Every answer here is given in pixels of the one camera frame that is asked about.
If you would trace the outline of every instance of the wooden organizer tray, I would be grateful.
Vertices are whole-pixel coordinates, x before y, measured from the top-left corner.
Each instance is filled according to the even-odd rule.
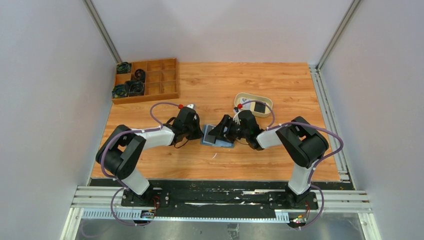
[[[112,98],[114,104],[131,104],[180,97],[180,72],[176,58],[129,63],[131,64],[131,73],[116,74],[114,86],[134,80],[136,70],[143,69],[146,73],[144,95]]]

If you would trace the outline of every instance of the white wall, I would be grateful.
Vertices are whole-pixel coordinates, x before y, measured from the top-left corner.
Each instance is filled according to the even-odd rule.
[[[364,0],[322,70],[382,239],[422,239],[424,1]]]
[[[93,0],[123,61],[316,64],[352,0]]]
[[[0,239],[57,240],[90,174],[114,61],[81,0],[0,1]]]

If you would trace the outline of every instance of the blue object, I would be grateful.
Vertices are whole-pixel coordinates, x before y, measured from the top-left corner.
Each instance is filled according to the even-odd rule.
[[[234,143],[218,140],[215,136],[209,135],[209,131],[212,130],[215,126],[210,124],[203,125],[204,136],[200,139],[200,144],[211,146],[211,147],[221,147],[221,148],[234,148]]]

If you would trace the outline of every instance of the metal floor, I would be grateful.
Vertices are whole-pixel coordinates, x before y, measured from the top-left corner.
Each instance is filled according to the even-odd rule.
[[[83,220],[84,233],[98,237],[83,237],[81,225],[76,240],[364,240],[361,222],[356,213],[324,213],[302,231],[279,223],[227,223],[153,221],[147,226],[125,226],[116,220]]]

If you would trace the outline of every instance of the wooden table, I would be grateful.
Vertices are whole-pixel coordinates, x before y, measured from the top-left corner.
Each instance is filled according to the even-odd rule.
[[[169,102],[196,104],[201,128],[204,124],[218,124],[224,114],[233,116],[234,98],[241,92],[270,98],[276,123],[302,116],[315,126],[325,127],[306,63],[182,62],[180,87],[180,98]],[[158,126],[149,114],[156,102],[113,105],[102,144],[120,124],[141,129]],[[178,111],[175,106],[159,105],[153,114],[166,122],[176,117]],[[256,119],[265,128],[272,117]],[[286,181],[291,177],[293,165],[283,146],[256,151],[238,142],[234,148],[221,148],[193,140],[179,149],[161,146],[143,151],[137,169],[148,179]],[[91,176],[103,177],[99,164],[94,165]],[[313,180],[340,180],[332,157],[318,166]]]

